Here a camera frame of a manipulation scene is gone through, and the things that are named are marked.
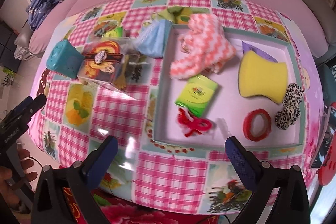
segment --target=purple paper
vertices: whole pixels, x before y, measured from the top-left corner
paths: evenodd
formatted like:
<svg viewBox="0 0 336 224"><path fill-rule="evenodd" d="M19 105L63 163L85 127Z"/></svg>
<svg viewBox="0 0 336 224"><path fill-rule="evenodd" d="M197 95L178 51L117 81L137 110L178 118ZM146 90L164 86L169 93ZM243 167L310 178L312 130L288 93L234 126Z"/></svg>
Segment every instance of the purple paper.
<svg viewBox="0 0 336 224"><path fill-rule="evenodd" d="M272 61L272 62L275 62L275 63L278 63L278 60L276 60L274 57L272 57L271 55L267 54L266 52L264 52L263 50L257 48L257 47L254 47L250 44L246 44L245 42L243 42L243 53L245 54L246 52L248 51L253 51L255 52L257 55L259 55L260 57L268 60L268 61Z"/></svg>

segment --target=table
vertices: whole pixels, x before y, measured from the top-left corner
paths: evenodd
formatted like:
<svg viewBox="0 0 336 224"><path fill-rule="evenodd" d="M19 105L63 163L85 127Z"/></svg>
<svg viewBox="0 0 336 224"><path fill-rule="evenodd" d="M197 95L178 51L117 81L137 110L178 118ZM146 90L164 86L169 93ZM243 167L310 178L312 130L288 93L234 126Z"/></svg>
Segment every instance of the table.
<svg viewBox="0 0 336 224"><path fill-rule="evenodd" d="M145 58L141 75L132 75L133 83L125 93L97 86L82 86L54 72L44 73L46 60L54 45L64 36L82 51L92 30L113 22L122 25L131 37L136 37L142 22L152 13L169 6L186 7L186 24L192 13L216 14L226 28L263 33L260 26L270 24L282 32L295 51L300 79L305 90L305 143L286 149L256 150L259 160L268 160L274 167L290 168L300 165L307 186L314 172L308 168L317 143L323 98L320 80L309 47L297 25L276 11L244 0L235 0L234 7L223 5L222 0L115 0L94 10L69 17L55 29L36 73L31 96L38 90L47 93L47 104L30 123L29 134L35 144L51 157L68 167L83 160L96 149L107 134L118 139L119 152L108 170L101 187L114 195L133 202L165 211L186 214L234 213L244 206L249 193L242 191L232 198L232 187L239 187L226 154L222 151L201 150L156 143L152 139L152 125L146 119L150 98L157 95L162 60ZM82 100L90 105L89 116L74 122L66 115L67 102ZM274 202L273 192L269 204Z"/></svg>

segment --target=blue gripper pad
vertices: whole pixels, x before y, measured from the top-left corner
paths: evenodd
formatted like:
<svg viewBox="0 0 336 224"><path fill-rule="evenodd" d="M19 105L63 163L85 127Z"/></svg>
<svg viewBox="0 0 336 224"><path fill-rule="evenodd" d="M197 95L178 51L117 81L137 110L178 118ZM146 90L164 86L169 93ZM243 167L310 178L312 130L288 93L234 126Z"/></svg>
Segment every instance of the blue gripper pad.
<svg viewBox="0 0 336 224"><path fill-rule="evenodd" d="M14 114L17 115L19 112L24 110L31 102L33 101L33 98L31 96L26 97L19 105L17 105L14 108Z"/></svg>
<svg viewBox="0 0 336 224"><path fill-rule="evenodd" d="M83 162L82 174L89 190L97 189L112 160L118 152L118 141L108 136L97 150L92 151Z"/></svg>
<svg viewBox="0 0 336 224"><path fill-rule="evenodd" d="M246 151L236 137L229 137L226 140L225 153L245 188L255 192L261 177L259 160L251 152Z"/></svg>

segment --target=pink and white knit cloth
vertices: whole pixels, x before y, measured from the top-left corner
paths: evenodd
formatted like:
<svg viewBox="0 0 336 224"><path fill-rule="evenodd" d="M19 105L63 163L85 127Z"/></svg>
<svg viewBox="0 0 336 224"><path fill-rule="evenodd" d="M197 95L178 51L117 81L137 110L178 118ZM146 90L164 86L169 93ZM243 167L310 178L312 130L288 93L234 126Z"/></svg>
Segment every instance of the pink and white knit cloth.
<svg viewBox="0 0 336 224"><path fill-rule="evenodd" d="M179 37L182 48L189 54L172 62L170 76L187 79L212 70L218 73L224 64L235 54L236 49L224 36L224 30L218 17L213 14L193 14L188 27L190 31Z"/></svg>

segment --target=finger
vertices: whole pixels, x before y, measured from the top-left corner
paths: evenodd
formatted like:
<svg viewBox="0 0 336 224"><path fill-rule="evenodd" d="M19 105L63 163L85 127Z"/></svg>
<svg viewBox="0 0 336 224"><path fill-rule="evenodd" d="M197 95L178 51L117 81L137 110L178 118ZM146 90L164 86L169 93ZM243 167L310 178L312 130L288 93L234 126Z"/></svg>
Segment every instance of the finger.
<svg viewBox="0 0 336 224"><path fill-rule="evenodd" d="M0 182L12 177L12 170L6 167L0 166Z"/></svg>
<svg viewBox="0 0 336 224"><path fill-rule="evenodd" d="M19 154L20 160L23 160L23 159L25 159L25 158L27 158L27 157L30 156L29 150L23 149L23 148L20 149L20 150L18 150L18 154Z"/></svg>
<svg viewBox="0 0 336 224"><path fill-rule="evenodd" d="M23 171L25 171L25 170L27 170L28 168L34 166L34 161L31 160L31 159L23 160L23 161L21 162L21 166L22 166Z"/></svg>
<svg viewBox="0 0 336 224"><path fill-rule="evenodd" d="M8 185L7 188L2 192L2 196L10 207L16 207L20 202L19 197Z"/></svg>
<svg viewBox="0 0 336 224"><path fill-rule="evenodd" d="M37 179L37 172L31 172L29 174L26 174L26 178L29 182Z"/></svg>

